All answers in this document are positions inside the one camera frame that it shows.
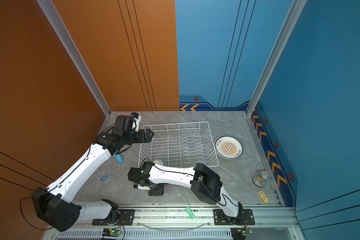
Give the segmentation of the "clear upside-down glass bowl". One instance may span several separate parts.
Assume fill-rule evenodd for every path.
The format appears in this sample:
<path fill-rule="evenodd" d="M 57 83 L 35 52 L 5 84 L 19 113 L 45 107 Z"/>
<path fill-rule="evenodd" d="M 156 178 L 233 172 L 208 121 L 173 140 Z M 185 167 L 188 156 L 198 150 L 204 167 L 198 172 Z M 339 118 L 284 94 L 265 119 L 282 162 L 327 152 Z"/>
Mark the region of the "clear upside-down glass bowl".
<path fill-rule="evenodd" d="M 162 160 L 153 160 L 152 162 L 153 162 L 154 164 L 164 166 L 164 162 L 163 162 Z"/>

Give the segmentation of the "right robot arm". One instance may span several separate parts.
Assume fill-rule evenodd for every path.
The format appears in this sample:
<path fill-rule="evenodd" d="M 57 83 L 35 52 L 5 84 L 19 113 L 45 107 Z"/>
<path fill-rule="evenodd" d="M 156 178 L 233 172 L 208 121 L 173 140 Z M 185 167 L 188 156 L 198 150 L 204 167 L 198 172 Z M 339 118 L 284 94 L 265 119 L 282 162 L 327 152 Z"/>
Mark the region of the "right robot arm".
<path fill-rule="evenodd" d="M 200 201 L 217 205 L 230 224 L 245 224 L 242 204 L 230 198 L 220 176 L 204 164 L 198 163 L 193 168 L 172 168 L 144 162 L 139 168 L 130 169 L 128 179 L 134 182 L 135 188 L 148 189 L 150 196 L 162 196 L 165 185 L 188 188 Z"/>

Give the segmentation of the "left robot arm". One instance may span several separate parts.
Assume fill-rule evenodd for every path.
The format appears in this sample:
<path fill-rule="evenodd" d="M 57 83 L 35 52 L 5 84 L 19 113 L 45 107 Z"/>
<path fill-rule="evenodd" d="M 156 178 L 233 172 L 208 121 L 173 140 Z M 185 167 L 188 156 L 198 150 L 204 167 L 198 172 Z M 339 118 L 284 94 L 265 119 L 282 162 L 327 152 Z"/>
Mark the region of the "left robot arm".
<path fill-rule="evenodd" d="M 60 232 L 75 223 L 100 220 L 113 225 L 119 220 L 118 204 L 102 199 L 76 202 L 75 196 L 90 176 L 110 157 L 128 150 L 133 144 L 149 143 L 151 129 L 140 129 L 138 113 L 117 116 L 114 124 L 91 140 L 88 150 L 60 178 L 47 188 L 37 188 L 31 195 L 36 215 Z"/>

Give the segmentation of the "left circuit board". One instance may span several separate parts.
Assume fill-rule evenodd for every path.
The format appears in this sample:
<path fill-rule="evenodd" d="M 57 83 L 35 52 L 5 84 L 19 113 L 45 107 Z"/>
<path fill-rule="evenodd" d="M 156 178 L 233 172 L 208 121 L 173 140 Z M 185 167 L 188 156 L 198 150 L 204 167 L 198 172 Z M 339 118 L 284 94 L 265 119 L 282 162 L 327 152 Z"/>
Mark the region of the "left circuit board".
<path fill-rule="evenodd" d="M 102 239 L 106 240 L 115 240 L 115 239 L 121 239 L 123 237 L 122 231 L 120 229 L 107 229 L 104 228 L 102 232 Z"/>

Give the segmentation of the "circuit board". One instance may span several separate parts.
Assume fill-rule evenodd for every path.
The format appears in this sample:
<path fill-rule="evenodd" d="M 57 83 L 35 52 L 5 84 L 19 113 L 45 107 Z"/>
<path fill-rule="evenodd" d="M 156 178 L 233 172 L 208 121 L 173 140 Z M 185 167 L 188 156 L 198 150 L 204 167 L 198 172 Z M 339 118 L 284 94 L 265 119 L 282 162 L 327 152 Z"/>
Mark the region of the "circuit board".
<path fill-rule="evenodd" d="M 102 232 L 102 239 L 106 240 L 115 240 L 115 239 L 121 239 L 123 237 L 122 231 L 120 229 L 107 229 L 104 228 Z"/>
<path fill-rule="evenodd" d="M 246 228 L 231 228 L 231 236 L 233 240 L 245 240 L 247 235 L 252 234 L 251 229 Z"/>

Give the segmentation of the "right circuit board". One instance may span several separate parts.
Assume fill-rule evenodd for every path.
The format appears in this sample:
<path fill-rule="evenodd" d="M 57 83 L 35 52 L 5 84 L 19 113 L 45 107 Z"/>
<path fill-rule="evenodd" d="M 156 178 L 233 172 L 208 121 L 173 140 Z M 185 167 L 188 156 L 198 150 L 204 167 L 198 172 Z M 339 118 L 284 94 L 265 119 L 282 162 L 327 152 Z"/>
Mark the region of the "right circuit board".
<path fill-rule="evenodd" d="M 251 229 L 246 228 L 231 228 L 231 236 L 233 240 L 245 240 L 247 235 L 252 234 Z"/>

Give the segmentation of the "yellow block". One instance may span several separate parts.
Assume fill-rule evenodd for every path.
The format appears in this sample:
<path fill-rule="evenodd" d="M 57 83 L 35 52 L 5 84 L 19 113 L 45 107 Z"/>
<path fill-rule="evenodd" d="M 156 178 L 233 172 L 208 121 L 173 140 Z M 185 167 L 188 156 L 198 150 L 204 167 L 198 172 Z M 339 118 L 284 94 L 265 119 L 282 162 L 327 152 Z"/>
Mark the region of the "yellow block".
<path fill-rule="evenodd" d="M 259 192 L 258 192 L 258 195 L 259 195 L 259 197 L 261 198 L 261 200 L 262 200 L 265 204 L 267 204 L 267 203 L 270 202 L 269 198 L 268 198 L 267 195 L 264 193 L 264 191 L 259 191 Z"/>

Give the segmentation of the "green clip on rail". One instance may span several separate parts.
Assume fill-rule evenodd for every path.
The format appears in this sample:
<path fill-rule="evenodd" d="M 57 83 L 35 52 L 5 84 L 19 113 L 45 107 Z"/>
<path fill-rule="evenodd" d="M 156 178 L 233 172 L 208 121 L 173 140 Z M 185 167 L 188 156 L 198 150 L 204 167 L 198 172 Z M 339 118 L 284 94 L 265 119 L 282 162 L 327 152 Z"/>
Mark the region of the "green clip on rail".
<path fill-rule="evenodd" d="M 195 215 L 194 215 L 193 211 L 189 207 L 186 207 L 185 211 L 192 220 L 195 218 Z"/>

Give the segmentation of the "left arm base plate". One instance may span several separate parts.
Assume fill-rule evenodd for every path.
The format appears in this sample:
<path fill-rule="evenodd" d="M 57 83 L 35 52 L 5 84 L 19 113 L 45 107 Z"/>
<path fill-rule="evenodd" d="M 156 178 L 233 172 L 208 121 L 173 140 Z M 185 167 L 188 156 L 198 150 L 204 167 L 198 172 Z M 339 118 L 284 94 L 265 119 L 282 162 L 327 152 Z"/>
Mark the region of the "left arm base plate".
<path fill-rule="evenodd" d="M 135 210 L 121 209 L 118 210 L 118 215 L 115 220 L 95 219 L 92 221 L 92 226 L 131 226 L 135 217 Z"/>

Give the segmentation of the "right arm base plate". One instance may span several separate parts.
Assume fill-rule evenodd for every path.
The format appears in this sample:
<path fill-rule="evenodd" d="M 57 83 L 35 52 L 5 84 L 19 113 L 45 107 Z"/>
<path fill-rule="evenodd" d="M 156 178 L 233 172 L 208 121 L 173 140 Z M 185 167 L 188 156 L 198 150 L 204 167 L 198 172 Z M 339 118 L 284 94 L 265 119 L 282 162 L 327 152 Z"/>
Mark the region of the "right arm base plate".
<path fill-rule="evenodd" d="M 255 219 L 252 210 L 241 209 L 237 218 L 227 217 L 223 210 L 214 209 L 214 224 L 216 226 L 237 225 L 237 226 L 254 226 Z"/>

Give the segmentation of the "aluminium front rail frame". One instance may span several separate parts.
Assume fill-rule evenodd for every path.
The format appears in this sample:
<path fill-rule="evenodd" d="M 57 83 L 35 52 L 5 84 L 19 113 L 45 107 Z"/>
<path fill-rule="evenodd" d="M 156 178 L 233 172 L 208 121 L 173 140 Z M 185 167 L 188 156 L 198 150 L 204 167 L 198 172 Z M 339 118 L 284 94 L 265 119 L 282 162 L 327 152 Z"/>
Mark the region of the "aluminium front rail frame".
<path fill-rule="evenodd" d="M 280 205 L 244 205 L 253 212 L 254 226 L 214 224 L 216 206 L 190 205 L 195 218 L 186 213 L 186 205 L 124 205 L 135 210 L 131 226 L 92 226 L 91 221 L 73 225 L 64 232 L 55 229 L 44 233 L 44 240 L 105 240 L 104 228 L 120 229 L 123 237 L 116 240 L 232 240 L 231 228 L 253 231 L 246 240 L 304 240 L 305 236 L 292 208 Z"/>

